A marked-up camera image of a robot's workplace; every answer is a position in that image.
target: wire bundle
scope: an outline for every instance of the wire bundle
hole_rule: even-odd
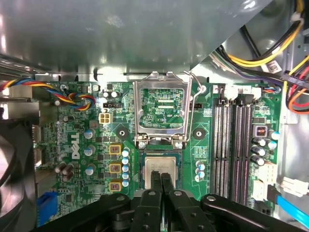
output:
[[[46,84],[44,82],[35,81],[29,78],[20,78],[15,79],[11,81],[4,82],[0,85],[0,91],[3,91],[6,88],[17,86],[17,85],[24,85],[24,86],[32,86],[32,87],[40,87],[42,89],[45,89],[46,91],[50,92],[54,96],[56,96],[61,101],[68,104],[68,106],[72,107],[73,109],[79,110],[79,111],[85,111],[89,108],[93,107],[96,104],[96,100],[94,97],[83,94],[83,93],[69,93],[68,96],[64,96],[62,93],[60,93],[58,90],[56,90],[53,86]],[[74,99],[76,98],[82,98],[87,99],[88,102],[85,105],[79,105],[77,104]]]

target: power connector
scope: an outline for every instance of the power connector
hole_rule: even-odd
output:
[[[283,188],[283,191],[287,193],[297,197],[302,197],[308,193],[309,183],[284,177],[281,187]]]

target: blue connector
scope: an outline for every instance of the blue connector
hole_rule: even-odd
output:
[[[56,192],[46,192],[37,199],[38,226],[44,225],[51,216],[58,211],[58,200]]]

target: integrated circuit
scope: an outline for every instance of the integrated circuit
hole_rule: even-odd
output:
[[[141,183],[145,189],[151,188],[151,172],[169,173],[173,186],[179,187],[181,153],[170,150],[144,151],[141,153]]]

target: black wire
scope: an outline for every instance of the black wire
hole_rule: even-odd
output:
[[[238,64],[234,63],[230,57],[228,57],[228,54],[226,53],[224,47],[221,45],[219,46],[216,51],[222,56],[223,59],[225,59],[228,63],[232,64],[235,68],[241,70],[242,72],[249,73],[251,75],[256,75],[256,76],[261,76],[265,79],[268,79],[270,82],[276,82],[279,83],[278,85],[283,85],[283,81],[280,80],[280,77],[278,75],[272,74],[272,73],[266,73],[266,72],[261,72],[261,71],[256,71],[256,70],[250,70],[250,69],[245,69]]]
[[[251,50],[252,54],[259,58],[262,54],[260,53],[259,49],[257,48],[255,42],[253,41],[251,35],[249,34],[246,25],[242,26],[240,28],[240,33],[243,37],[243,39],[246,41],[249,49]]]
[[[259,58],[256,59],[252,59],[250,61],[259,61],[262,59],[265,59],[267,57],[269,57],[270,55],[272,55],[272,52],[274,50],[276,50],[279,46],[282,45],[282,43],[289,37],[291,36],[295,30],[297,29],[297,27],[299,26],[300,21],[295,21],[290,28],[287,30],[287,32],[270,48],[268,49],[263,55],[261,55]]]

